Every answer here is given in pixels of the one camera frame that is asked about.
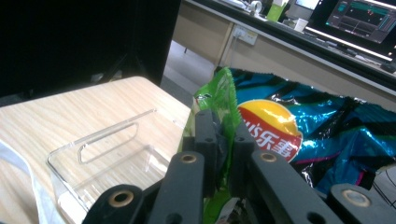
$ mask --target lay's logo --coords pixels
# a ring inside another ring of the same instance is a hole
[[[269,100],[253,100],[238,106],[251,135],[263,150],[273,150],[291,161],[300,150],[303,135],[289,110]]]

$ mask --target wooden table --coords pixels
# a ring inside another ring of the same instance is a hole
[[[29,162],[55,201],[46,164],[51,151],[152,108],[184,127],[190,109],[142,77],[0,108],[0,139]],[[181,139],[182,128],[174,138]],[[0,160],[0,222],[38,223],[30,178]]]

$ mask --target computer monitor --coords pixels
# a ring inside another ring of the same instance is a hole
[[[319,0],[305,30],[383,62],[396,57],[396,2]]]
[[[295,5],[314,10],[319,0],[296,0]]]

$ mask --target clear plastic container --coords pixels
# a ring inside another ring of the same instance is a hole
[[[181,134],[180,125],[152,109],[51,152],[48,165],[63,215],[81,223],[107,189],[146,189],[161,180]]]

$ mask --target white cloth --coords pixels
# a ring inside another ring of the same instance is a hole
[[[36,180],[30,165],[27,163],[26,159],[15,151],[12,147],[0,140],[0,159],[8,161],[14,166],[18,167],[29,175],[32,179],[32,188],[35,194],[35,202],[37,205],[38,219],[41,224],[47,223],[64,223],[64,220],[59,215],[58,210],[53,204],[48,193],[43,189],[43,187]]]

